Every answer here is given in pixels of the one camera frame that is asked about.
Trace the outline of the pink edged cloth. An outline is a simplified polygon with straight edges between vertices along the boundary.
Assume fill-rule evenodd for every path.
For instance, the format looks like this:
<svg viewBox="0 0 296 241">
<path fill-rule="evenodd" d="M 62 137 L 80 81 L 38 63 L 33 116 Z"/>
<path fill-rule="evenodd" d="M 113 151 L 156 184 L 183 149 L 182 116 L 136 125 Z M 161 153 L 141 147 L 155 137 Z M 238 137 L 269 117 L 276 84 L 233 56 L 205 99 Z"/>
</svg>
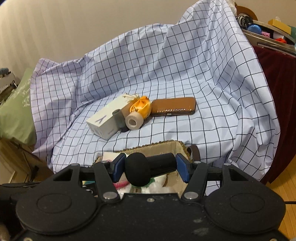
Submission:
<svg viewBox="0 0 296 241">
<path fill-rule="evenodd" d="M 113 152 L 105 152 L 101 160 L 117 190 L 130 184 L 125 177 L 125 161 L 125 153 Z"/>
</svg>

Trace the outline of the black foam microphone cover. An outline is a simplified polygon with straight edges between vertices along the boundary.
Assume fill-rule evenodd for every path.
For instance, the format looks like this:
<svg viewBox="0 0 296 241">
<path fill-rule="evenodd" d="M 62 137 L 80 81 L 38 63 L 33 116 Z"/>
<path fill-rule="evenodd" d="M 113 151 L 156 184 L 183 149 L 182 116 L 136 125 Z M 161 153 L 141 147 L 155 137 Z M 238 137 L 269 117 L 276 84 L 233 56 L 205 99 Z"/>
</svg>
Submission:
<svg viewBox="0 0 296 241">
<path fill-rule="evenodd" d="M 165 153 L 146 157 L 142 153 L 132 153 L 125 161 L 125 176 L 136 187 L 148 185 L 151 178 L 174 172 L 177 162 L 174 154 Z"/>
</svg>

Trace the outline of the white fluffy plush toy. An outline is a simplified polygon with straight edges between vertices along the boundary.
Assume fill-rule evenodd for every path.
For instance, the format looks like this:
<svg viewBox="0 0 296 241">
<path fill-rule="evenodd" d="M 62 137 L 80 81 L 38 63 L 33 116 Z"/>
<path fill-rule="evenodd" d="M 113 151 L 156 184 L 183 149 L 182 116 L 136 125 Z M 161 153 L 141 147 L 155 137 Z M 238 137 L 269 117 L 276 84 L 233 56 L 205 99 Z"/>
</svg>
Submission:
<svg viewBox="0 0 296 241">
<path fill-rule="evenodd" d="M 175 193 L 173 187 L 165 186 L 167 175 L 151 178 L 148 185 L 143 187 L 135 187 L 131 185 L 128 180 L 122 180 L 114 184 L 119 195 L 123 197 L 125 193 L 142 193 L 142 194 L 161 194 L 161 193 Z"/>
</svg>

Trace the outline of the beige tape roll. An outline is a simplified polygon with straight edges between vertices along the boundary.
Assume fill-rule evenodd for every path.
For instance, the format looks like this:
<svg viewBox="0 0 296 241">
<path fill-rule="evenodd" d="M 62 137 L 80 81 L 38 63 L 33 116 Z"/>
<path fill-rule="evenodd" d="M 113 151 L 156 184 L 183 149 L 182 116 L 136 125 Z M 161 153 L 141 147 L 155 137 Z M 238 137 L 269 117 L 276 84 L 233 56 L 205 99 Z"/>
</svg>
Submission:
<svg viewBox="0 0 296 241">
<path fill-rule="evenodd" d="M 134 111 L 125 118 L 125 124 L 130 130 L 138 130 L 144 124 L 144 118 L 140 113 Z"/>
</svg>

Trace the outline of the orange satin drawstring pouch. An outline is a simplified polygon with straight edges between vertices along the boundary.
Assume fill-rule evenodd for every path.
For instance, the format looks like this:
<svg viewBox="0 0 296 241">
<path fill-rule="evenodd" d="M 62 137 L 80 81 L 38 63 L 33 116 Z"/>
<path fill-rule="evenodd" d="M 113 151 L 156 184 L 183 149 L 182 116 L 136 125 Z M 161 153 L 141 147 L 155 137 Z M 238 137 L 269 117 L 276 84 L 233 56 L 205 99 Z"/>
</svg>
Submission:
<svg viewBox="0 0 296 241">
<path fill-rule="evenodd" d="M 147 96 L 140 96 L 139 94 L 123 94 L 127 101 L 126 107 L 122 109 L 123 116 L 126 118 L 130 113 L 137 112 L 143 119 L 147 119 L 151 114 L 151 101 Z"/>
</svg>

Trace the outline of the woven basket with beige lining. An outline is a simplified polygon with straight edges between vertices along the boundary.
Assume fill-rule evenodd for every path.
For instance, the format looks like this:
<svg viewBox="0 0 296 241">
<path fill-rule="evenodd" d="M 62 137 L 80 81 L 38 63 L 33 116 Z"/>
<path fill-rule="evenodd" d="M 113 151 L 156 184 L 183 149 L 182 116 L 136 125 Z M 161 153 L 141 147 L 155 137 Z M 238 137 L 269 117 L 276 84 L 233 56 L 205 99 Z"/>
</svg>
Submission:
<svg viewBox="0 0 296 241">
<path fill-rule="evenodd" d="M 97 161 L 107 171 L 120 195 L 129 191 L 181 194 L 200 160 L 196 146 L 165 141 L 118 152 L 104 152 Z"/>
</svg>

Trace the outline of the wooden side table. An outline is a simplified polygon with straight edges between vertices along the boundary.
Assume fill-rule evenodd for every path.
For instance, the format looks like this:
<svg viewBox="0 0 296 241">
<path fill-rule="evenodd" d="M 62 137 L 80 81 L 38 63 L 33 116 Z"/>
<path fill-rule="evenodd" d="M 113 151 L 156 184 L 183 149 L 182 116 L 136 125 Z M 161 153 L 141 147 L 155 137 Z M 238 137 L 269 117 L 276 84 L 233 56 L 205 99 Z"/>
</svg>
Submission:
<svg viewBox="0 0 296 241">
<path fill-rule="evenodd" d="M 1 139 L 1 184 L 44 181 L 53 175 L 47 162 L 33 155 L 33 148 Z"/>
</svg>

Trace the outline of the white phone box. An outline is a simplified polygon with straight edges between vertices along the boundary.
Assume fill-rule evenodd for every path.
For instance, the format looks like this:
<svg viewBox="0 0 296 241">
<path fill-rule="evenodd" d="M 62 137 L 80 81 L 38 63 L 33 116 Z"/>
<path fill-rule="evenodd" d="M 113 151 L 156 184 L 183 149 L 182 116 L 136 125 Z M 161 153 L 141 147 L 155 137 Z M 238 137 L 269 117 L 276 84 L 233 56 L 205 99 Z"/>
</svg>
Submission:
<svg viewBox="0 0 296 241">
<path fill-rule="evenodd" d="M 137 98 L 138 94 L 130 95 L 125 93 L 108 102 L 86 120 L 91 132 L 104 140 L 110 139 L 119 130 L 112 113 L 120 109 L 123 116 L 126 117 Z"/>
</svg>

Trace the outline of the grey cylinder tube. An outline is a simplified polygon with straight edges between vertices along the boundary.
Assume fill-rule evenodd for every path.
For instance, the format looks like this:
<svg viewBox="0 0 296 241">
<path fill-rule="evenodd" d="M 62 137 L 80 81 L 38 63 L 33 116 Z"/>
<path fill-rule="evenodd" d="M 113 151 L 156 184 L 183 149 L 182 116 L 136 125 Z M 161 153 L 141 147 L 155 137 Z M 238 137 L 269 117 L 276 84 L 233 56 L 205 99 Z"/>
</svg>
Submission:
<svg viewBox="0 0 296 241">
<path fill-rule="evenodd" d="M 127 132 L 129 130 L 128 127 L 126 126 L 125 117 L 122 114 L 121 109 L 114 110 L 112 112 L 112 116 L 113 116 L 113 118 L 115 120 L 115 123 L 116 123 L 118 129 L 121 132 Z"/>
</svg>

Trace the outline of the green cushion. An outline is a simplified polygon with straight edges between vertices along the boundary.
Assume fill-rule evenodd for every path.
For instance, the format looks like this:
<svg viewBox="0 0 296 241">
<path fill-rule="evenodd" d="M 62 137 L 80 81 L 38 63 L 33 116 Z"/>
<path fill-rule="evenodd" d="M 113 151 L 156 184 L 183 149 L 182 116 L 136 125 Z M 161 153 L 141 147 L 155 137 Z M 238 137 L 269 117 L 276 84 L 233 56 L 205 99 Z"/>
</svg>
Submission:
<svg viewBox="0 0 296 241">
<path fill-rule="evenodd" d="M 1 104 L 1 138 L 27 146 L 36 144 L 37 138 L 30 99 L 33 71 L 25 70 L 16 90 Z"/>
</svg>

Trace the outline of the brown leather case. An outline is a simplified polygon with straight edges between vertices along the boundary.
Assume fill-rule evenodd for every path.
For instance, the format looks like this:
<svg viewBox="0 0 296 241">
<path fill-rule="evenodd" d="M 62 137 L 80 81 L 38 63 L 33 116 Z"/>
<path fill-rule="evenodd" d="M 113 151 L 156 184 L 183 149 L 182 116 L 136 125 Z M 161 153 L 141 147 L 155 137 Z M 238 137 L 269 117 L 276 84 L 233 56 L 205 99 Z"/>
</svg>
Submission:
<svg viewBox="0 0 296 241">
<path fill-rule="evenodd" d="M 156 99 L 151 102 L 152 116 L 191 115 L 196 111 L 194 97 Z"/>
</svg>

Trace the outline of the blue checked cloth cover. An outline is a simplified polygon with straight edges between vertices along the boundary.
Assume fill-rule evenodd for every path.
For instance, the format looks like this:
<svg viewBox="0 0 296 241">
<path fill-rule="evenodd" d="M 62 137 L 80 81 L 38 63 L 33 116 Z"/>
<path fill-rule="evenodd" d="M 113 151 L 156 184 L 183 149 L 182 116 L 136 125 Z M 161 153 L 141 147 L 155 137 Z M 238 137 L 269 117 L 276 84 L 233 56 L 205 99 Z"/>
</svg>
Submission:
<svg viewBox="0 0 296 241">
<path fill-rule="evenodd" d="M 151 118 L 139 130 L 95 136 L 86 120 L 121 94 L 194 97 L 191 116 Z M 202 162 L 230 163 L 256 180 L 272 165 L 280 124 L 253 47 L 226 1 L 199 1 L 174 25 L 117 36 L 82 58 L 40 59 L 31 78 L 34 154 L 59 172 L 91 166 L 105 151 L 175 140 Z"/>
</svg>

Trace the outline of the dark red velvet cloth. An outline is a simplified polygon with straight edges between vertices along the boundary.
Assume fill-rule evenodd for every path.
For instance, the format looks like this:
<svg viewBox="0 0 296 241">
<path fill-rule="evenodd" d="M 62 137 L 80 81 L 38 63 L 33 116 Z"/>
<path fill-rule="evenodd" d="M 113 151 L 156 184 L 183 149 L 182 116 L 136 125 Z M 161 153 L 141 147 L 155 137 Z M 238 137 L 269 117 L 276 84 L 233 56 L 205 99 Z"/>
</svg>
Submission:
<svg viewBox="0 0 296 241">
<path fill-rule="evenodd" d="M 275 103 L 280 140 L 273 163 L 261 183 L 272 183 L 295 156 L 295 57 L 254 47 Z"/>
</svg>

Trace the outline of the cluttered side shelf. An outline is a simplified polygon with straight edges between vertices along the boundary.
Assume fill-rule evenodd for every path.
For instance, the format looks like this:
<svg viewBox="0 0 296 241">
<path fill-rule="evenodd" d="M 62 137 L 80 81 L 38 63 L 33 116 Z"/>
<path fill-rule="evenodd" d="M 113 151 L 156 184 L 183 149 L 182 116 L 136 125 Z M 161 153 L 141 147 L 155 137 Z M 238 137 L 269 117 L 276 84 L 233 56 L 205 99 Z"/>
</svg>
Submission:
<svg viewBox="0 0 296 241">
<path fill-rule="evenodd" d="M 237 15 L 248 15 L 253 19 L 253 24 L 259 25 L 262 31 L 270 33 L 270 38 L 264 37 L 262 35 L 252 33 L 247 29 L 242 29 L 243 33 L 246 35 L 248 41 L 253 46 L 268 48 L 281 53 L 295 57 L 295 38 L 292 34 L 288 35 L 282 30 L 269 25 L 268 23 L 260 22 L 255 15 L 255 13 L 243 6 L 235 5 Z M 276 41 L 277 38 L 283 38 L 287 41 L 286 44 Z"/>
</svg>

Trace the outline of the pink toy block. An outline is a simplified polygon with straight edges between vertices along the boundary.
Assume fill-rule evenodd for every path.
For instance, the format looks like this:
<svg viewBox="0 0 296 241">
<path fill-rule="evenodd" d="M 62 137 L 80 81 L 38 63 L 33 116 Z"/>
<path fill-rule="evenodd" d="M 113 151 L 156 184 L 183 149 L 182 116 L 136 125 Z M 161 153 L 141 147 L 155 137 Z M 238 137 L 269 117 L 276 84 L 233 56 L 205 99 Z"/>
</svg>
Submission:
<svg viewBox="0 0 296 241">
<path fill-rule="evenodd" d="M 261 35 L 264 37 L 270 38 L 270 33 L 268 33 L 268 32 L 262 31 Z"/>
</svg>

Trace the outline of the blue ball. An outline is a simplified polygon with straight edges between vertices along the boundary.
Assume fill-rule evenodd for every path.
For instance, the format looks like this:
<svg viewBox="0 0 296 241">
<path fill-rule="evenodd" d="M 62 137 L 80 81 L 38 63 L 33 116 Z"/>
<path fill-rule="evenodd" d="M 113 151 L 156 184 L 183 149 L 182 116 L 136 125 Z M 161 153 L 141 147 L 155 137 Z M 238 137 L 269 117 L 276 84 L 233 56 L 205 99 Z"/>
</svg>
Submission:
<svg viewBox="0 0 296 241">
<path fill-rule="evenodd" d="M 259 25 L 255 25 L 255 24 L 248 26 L 247 30 L 252 33 L 259 34 L 259 35 L 261 35 L 261 33 L 262 33 L 262 30 L 259 27 Z"/>
</svg>

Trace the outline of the red toy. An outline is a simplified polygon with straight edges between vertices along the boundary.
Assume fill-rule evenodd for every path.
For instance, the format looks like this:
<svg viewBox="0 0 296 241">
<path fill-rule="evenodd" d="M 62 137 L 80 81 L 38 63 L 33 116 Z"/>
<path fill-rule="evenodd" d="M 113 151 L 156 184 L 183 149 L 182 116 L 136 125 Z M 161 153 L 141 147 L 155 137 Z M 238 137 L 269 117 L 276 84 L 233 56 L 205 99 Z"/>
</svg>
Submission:
<svg viewBox="0 0 296 241">
<path fill-rule="evenodd" d="M 286 44 L 287 41 L 283 38 L 277 38 L 276 41 Z"/>
</svg>

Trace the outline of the black white striped fabric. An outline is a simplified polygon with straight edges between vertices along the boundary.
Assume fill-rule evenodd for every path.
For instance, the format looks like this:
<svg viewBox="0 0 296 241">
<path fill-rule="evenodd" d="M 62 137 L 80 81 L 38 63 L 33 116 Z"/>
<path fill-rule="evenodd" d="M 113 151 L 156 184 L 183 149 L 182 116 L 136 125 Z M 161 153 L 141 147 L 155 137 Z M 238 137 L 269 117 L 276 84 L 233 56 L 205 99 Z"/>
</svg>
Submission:
<svg viewBox="0 0 296 241">
<path fill-rule="evenodd" d="M 238 15 L 236 20 L 242 29 L 248 29 L 249 26 L 253 25 L 253 19 L 248 15 Z"/>
</svg>

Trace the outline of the yellow box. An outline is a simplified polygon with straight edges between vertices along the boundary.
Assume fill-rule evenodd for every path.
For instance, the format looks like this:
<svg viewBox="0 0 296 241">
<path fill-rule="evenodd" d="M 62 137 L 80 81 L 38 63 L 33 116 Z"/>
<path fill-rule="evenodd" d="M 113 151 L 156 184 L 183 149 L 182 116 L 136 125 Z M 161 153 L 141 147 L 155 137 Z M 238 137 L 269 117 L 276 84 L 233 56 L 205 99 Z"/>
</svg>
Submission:
<svg viewBox="0 0 296 241">
<path fill-rule="evenodd" d="M 269 20 L 268 24 L 282 30 L 283 32 L 287 33 L 288 35 L 291 34 L 291 27 L 286 25 L 285 23 L 277 20 L 277 19 Z"/>
</svg>

